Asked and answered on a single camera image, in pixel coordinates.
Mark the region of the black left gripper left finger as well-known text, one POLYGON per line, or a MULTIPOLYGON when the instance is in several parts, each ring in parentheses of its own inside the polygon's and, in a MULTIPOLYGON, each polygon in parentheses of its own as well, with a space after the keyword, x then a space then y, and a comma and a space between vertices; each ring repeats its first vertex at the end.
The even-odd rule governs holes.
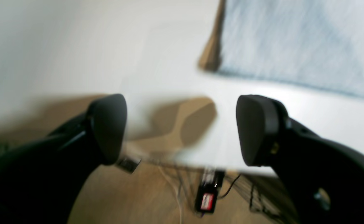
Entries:
POLYGON ((89 175, 121 152, 127 104, 93 101, 45 138, 0 156, 0 224, 65 224, 89 175))

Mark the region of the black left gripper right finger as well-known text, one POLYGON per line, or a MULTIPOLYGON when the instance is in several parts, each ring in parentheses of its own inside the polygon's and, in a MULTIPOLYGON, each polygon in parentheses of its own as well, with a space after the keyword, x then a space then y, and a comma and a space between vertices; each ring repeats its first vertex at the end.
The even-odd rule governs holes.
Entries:
POLYGON ((364 224, 364 155, 320 137, 285 106, 241 95, 236 124, 244 163, 271 167, 302 224, 364 224))

